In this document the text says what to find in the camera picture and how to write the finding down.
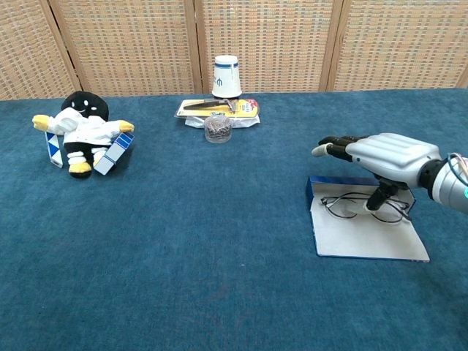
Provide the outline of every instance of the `woven partition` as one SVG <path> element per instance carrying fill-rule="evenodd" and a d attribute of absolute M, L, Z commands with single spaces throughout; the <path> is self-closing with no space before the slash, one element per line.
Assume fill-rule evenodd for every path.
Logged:
<path fill-rule="evenodd" d="M 330 90 L 457 85 L 468 61 L 468 0 L 346 2 Z"/>
<path fill-rule="evenodd" d="M 0 2 L 0 36 L 0 99 L 65 97 L 79 88 L 46 1 Z"/>
<path fill-rule="evenodd" d="M 236 55 L 243 92 L 317 91 L 333 1 L 195 0 L 203 90 Z"/>
<path fill-rule="evenodd" d="M 102 96 L 201 91 L 192 0 L 50 3 L 85 90 Z"/>

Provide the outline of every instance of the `plush penguin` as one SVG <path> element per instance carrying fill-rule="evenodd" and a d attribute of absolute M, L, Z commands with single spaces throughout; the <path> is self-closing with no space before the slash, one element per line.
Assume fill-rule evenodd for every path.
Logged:
<path fill-rule="evenodd" d="M 108 121 L 109 107 L 96 94 L 76 91 L 61 105 L 54 118 L 35 115 L 34 128 L 64 136 L 69 174 L 76 178 L 91 175 L 92 167 L 104 156 L 112 139 L 122 132 L 133 132 L 127 121 Z"/>

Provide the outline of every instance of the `yellow plush hand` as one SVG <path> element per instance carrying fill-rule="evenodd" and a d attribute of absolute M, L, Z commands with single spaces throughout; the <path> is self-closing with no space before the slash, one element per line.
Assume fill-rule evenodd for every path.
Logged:
<path fill-rule="evenodd" d="M 32 123 L 34 124 L 34 128 L 38 130 L 42 130 L 45 132 L 49 125 L 49 116 L 46 115 L 35 115 L 32 118 Z"/>
<path fill-rule="evenodd" d="M 135 130 L 135 126 L 127 121 L 120 121 L 118 127 L 120 133 L 133 132 Z"/>

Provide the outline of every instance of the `robotic hand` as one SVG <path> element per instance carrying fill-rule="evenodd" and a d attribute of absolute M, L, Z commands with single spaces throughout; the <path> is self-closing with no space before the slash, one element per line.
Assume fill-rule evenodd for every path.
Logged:
<path fill-rule="evenodd" d="M 459 154 L 442 159 L 436 145 L 393 133 L 331 136 L 312 155 L 331 155 L 372 172 L 380 185 L 366 202 L 368 211 L 378 210 L 400 189 L 423 187 L 432 200 L 468 214 L 468 159 Z"/>

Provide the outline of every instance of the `small jar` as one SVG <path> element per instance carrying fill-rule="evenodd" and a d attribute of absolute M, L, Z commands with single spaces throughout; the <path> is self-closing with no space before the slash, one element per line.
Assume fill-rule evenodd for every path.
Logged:
<path fill-rule="evenodd" d="M 222 144 L 231 138 L 233 128 L 227 116 L 210 116 L 205 120 L 204 127 L 206 140 L 210 143 Z"/>

